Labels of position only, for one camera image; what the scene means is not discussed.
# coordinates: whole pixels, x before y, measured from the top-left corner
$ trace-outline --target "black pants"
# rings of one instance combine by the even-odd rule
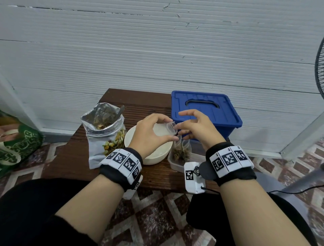
[[[26,245],[40,232],[47,218],[88,183],[63,178],[35,179],[13,187],[0,198],[0,245]],[[311,229],[295,208],[278,196],[270,196],[310,244],[317,246]],[[220,195],[194,195],[187,212],[187,222],[212,234],[217,240],[216,245],[235,245]]]

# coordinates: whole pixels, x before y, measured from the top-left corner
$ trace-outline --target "person's right arm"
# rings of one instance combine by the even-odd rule
[[[179,123],[183,139],[197,138],[205,150],[225,142],[208,116],[198,110],[179,115],[195,120]],[[234,179],[221,185],[220,193],[237,246],[309,246],[310,244],[290,219],[281,211],[256,180]]]

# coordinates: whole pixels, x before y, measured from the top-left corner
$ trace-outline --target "blue storage box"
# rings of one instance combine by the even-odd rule
[[[195,119],[194,116],[180,116],[178,112],[197,109],[209,117],[219,133],[226,139],[242,126],[242,120],[235,111],[228,96],[224,94],[173,91],[171,94],[171,118],[175,123]]]

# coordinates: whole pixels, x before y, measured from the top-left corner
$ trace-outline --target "black cable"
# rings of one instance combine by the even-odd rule
[[[215,191],[215,190],[212,190],[212,189],[208,189],[208,188],[205,188],[205,187],[200,187],[202,190],[207,190],[207,191],[212,191],[212,192],[215,192],[216,194],[220,195],[220,192],[218,191]]]
[[[317,186],[312,186],[312,187],[309,187],[303,191],[299,191],[299,192],[284,192],[284,191],[270,191],[269,193],[272,193],[272,192],[281,192],[281,193],[285,193],[285,194],[300,194],[300,193],[303,193],[305,191],[308,191],[308,190],[311,190],[311,189],[314,189],[314,188],[318,188],[318,187],[324,187],[324,185],[317,185]]]

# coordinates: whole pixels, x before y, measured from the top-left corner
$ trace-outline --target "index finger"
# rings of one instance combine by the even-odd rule
[[[202,118],[203,116],[206,116],[202,112],[200,112],[197,109],[188,109],[184,111],[180,111],[179,115],[184,116],[184,115],[189,115],[189,116],[195,116],[197,119]]]
[[[144,119],[150,125],[154,125],[155,123],[169,123],[173,120],[164,114],[151,114]]]

